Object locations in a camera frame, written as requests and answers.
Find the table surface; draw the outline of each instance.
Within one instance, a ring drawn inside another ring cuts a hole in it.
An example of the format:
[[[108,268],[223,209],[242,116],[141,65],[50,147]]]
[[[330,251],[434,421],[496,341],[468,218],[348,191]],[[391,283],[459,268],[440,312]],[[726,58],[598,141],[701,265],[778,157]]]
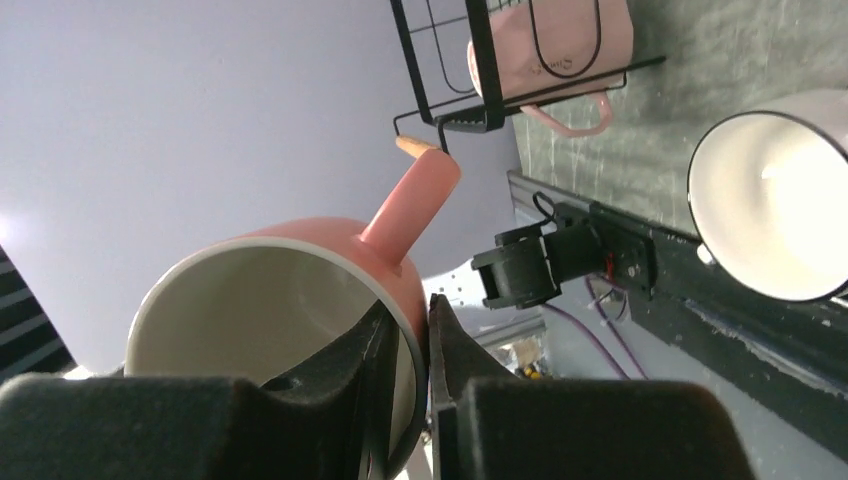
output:
[[[686,176],[695,146],[721,119],[815,88],[848,86],[848,15],[839,0],[629,0],[634,60],[668,60],[611,92],[613,125],[567,139],[513,117],[523,172],[689,233]],[[578,98],[546,107],[577,127],[596,122]]]

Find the pink mug with text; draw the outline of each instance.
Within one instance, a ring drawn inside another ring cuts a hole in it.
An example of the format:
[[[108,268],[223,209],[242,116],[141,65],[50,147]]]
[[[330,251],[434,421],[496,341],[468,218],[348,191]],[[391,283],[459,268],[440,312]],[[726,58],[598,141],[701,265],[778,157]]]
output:
[[[600,35],[597,29],[600,12]],[[609,97],[602,91],[624,80],[624,74],[599,78],[574,87],[540,94],[520,102],[510,98],[626,67],[633,57],[633,22],[625,0],[534,0],[539,51],[548,73],[539,61],[533,24],[527,2],[508,7],[490,18],[501,91],[507,105],[521,105],[533,116],[566,137],[597,135],[610,125],[613,114]],[[474,45],[468,42],[468,69],[478,95],[482,96]],[[588,94],[598,105],[600,122],[586,129],[563,125],[535,104],[559,97]]]
[[[302,218],[206,247],[171,267],[141,302],[125,373],[234,376],[262,385],[382,301],[402,334],[389,439],[389,470],[399,471],[424,426],[429,367],[427,303],[406,254],[460,178],[441,150],[417,156],[370,223]]]

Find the gray wall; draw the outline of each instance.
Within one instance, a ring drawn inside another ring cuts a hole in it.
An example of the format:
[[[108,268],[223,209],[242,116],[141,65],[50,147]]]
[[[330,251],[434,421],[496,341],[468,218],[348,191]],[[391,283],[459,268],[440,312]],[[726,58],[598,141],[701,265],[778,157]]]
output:
[[[437,18],[462,7],[434,3]],[[0,243],[89,369],[122,360],[136,307],[182,257],[296,217],[365,220],[410,164],[393,144],[414,101],[387,0],[0,5]],[[448,73],[467,88],[457,25]],[[418,45],[439,86],[432,41]],[[451,147],[465,176],[412,252],[425,276],[513,225],[511,128]]]

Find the purple cable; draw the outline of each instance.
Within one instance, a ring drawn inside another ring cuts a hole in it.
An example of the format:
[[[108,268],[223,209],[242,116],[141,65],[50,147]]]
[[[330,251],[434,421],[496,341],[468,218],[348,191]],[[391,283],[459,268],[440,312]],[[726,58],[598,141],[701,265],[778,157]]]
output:
[[[611,282],[607,281],[606,279],[604,279],[602,277],[598,277],[598,278],[600,278],[601,280],[604,280],[607,284],[610,285],[611,288],[618,288],[617,286],[613,285]],[[597,311],[598,314],[606,321],[606,326],[609,327],[610,330],[612,330],[612,334],[615,335],[616,340],[618,340],[618,343],[621,345],[621,348],[624,350],[624,353],[626,353],[627,356],[630,358],[630,361],[633,363],[633,366],[636,367],[636,370],[639,372],[639,375],[642,375],[642,378],[647,380],[648,375],[645,373],[645,369],[642,368],[642,365],[639,363],[639,361],[636,360],[636,355],[633,355],[633,350],[630,350],[630,347],[627,345],[627,342],[624,341],[624,338],[621,336],[621,333],[619,333],[618,329],[615,328],[615,325],[612,322],[609,321],[609,317],[607,317],[607,314],[604,313],[604,309],[601,308],[601,306],[599,305],[600,302],[598,302],[597,298],[595,297],[595,291],[592,290],[592,284],[589,283],[589,277],[588,276],[585,277],[585,282],[586,282],[586,289],[589,290],[589,296],[592,297],[592,303],[595,304],[595,311]],[[624,315],[624,310],[626,308],[627,308],[627,297],[625,297],[625,299],[624,299],[624,304],[621,306],[621,312],[618,314],[618,317],[616,317],[616,320],[618,320],[619,318],[621,318],[622,315]]]
[[[630,377],[627,375],[627,372],[625,372],[624,369],[621,368],[621,365],[619,365],[618,362],[615,361],[615,357],[612,356],[612,353],[610,353],[610,351],[607,350],[607,347],[605,347],[604,344],[601,343],[601,340],[598,339],[598,337],[594,333],[592,333],[591,330],[589,330],[589,327],[583,325],[583,322],[578,320],[574,315],[571,315],[565,310],[557,308],[553,305],[543,303],[542,307],[556,313],[557,315],[565,318],[566,320],[574,324],[574,326],[577,327],[577,329],[580,330],[586,336],[586,338],[588,338],[589,341],[591,341],[595,345],[595,348],[598,350],[598,352],[601,353],[601,355],[604,356],[610,368],[615,370],[615,373],[618,374],[619,378],[630,380]]]

